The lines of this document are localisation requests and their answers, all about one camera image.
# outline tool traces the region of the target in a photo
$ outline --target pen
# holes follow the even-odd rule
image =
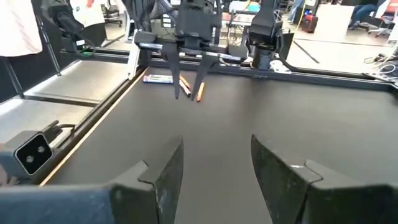
[[[182,88],[182,90],[184,91],[184,93],[188,96],[191,97],[191,91],[188,89],[187,86],[185,86],[184,82],[182,80],[180,80],[180,87]]]
[[[184,85],[190,90],[191,86],[189,85],[189,82],[184,79],[184,77],[180,74],[180,80],[184,83]]]
[[[198,92],[198,96],[197,96],[197,102],[200,102],[201,100],[201,96],[203,94],[203,89],[205,88],[205,83],[201,83],[200,87],[199,87],[199,92]]]

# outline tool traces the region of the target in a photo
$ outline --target desk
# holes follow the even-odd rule
[[[193,81],[195,72],[181,73]],[[393,182],[397,114],[394,97],[378,91],[209,75],[196,103],[174,99],[169,85],[138,82],[47,184],[107,182],[183,134],[175,223],[271,224],[252,168],[252,133],[354,179]]]
[[[248,28],[251,25],[251,21],[253,20],[255,14],[230,14],[228,12],[223,12],[223,17],[222,17],[222,25],[223,27],[228,27],[229,25],[237,25],[237,26],[243,26],[243,31],[242,31],[242,41],[241,45],[246,44],[246,40],[248,38]]]

